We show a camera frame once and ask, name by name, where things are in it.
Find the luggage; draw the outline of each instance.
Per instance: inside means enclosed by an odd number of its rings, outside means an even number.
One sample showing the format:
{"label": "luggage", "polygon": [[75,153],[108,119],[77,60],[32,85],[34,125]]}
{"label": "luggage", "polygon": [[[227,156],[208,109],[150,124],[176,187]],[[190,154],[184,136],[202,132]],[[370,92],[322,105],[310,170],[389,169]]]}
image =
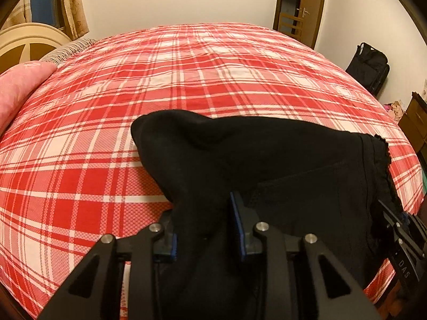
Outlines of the luggage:
{"label": "luggage", "polygon": [[367,43],[357,46],[356,54],[345,70],[373,96],[381,90],[390,72],[388,59],[384,53]]}

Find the striped pillow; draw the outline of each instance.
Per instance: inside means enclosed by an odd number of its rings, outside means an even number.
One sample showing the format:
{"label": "striped pillow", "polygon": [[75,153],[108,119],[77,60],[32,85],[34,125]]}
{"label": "striped pillow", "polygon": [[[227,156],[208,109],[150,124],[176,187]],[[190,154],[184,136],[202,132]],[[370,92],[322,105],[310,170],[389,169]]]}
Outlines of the striped pillow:
{"label": "striped pillow", "polygon": [[46,61],[48,63],[54,63],[59,66],[66,59],[68,59],[71,55],[80,53],[84,51],[86,48],[96,43],[96,39],[91,38],[80,38],[72,41],[65,46],[59,47],[55,50],[52,50],[50,53],[47,53],[44,57],[40,59],[40,61]]}

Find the pink pillow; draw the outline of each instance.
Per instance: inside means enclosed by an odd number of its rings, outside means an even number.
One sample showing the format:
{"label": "pink pillow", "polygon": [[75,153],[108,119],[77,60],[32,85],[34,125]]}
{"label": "pink pillow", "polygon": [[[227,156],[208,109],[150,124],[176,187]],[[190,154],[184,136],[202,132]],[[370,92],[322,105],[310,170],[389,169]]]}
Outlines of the pink pillow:
{"label": "pink pillow", "polygon": [[55,71],[55,64],[30,61],[0,75],[0,136],[33,91]]}

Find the checkered bed cover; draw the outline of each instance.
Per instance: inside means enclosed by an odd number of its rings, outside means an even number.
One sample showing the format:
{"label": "checkered bed cover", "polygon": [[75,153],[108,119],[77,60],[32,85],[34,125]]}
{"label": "checkered bed cover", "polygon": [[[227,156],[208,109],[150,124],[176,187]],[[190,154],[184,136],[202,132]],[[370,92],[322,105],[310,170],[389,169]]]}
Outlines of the checkered bed cover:
{"label": "checkered bed cover", "polygon": [[[402,131],[353,78],[301,43],[236,23],[110,37],[69,58],[0,140],[0,282],[32,316],[100,235],[133,235],[170,207],[130,135],[138,116],[166,109],[379,134],[404,208],[421,204],[421,168]],[[386,262],[366,290],[373,301],[392,275]]]}

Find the curtain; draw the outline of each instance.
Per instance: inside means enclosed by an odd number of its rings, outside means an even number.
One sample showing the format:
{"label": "curtain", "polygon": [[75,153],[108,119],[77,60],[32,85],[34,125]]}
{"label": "curtain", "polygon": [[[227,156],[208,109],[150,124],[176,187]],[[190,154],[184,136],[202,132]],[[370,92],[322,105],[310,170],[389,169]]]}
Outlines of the curtain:
{"label": "curtain", "polygon": [[71,39],[77,39],[89,32],[82,0],[62,0],[64,20]]}
{"label": "curtain", "polygon": [[8,27],[31,22],[31,4],[30,0],[19,0],[18,4],[12,10],[9,18],[6,20],[0,31]]}

